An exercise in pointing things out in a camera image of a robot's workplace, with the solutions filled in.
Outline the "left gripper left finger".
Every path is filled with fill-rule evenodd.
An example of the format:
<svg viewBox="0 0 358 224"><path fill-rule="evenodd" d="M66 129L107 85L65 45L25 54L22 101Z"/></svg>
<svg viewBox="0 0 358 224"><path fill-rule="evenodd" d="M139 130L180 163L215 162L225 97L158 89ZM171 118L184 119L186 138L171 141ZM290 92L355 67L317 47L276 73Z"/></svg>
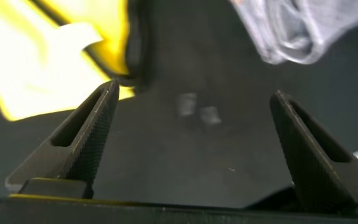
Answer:
<svg viewBox="0 0 358 224"><path fill-rule="evenodd" d="M103 83L5 179L10 193L34 178L79 180L96 177L119 98L116 81Z"/></svg>

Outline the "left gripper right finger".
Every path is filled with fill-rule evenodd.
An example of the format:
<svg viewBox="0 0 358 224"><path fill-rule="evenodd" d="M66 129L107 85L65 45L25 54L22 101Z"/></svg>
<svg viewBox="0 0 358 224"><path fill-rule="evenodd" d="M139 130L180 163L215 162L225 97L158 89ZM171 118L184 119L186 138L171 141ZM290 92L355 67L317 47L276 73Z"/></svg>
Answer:
<svg viewBox="0 0 358 224"><path fill-rule="evenodd" d="M358 158L290 95L274 93L270 110L296 195L305 210L358 215Z"/></svg>

